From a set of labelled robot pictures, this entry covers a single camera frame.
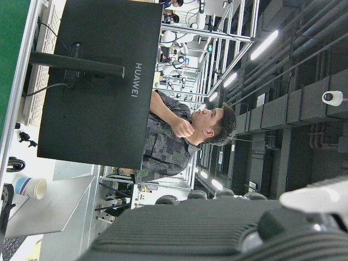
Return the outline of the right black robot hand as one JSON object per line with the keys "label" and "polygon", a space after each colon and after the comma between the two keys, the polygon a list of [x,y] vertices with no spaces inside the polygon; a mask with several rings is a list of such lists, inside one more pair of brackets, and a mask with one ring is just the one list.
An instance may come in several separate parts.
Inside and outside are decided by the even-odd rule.
{"label": "right black robot hand", "polygon": [[81,260],[347,260],[347,177],[125,211]]}

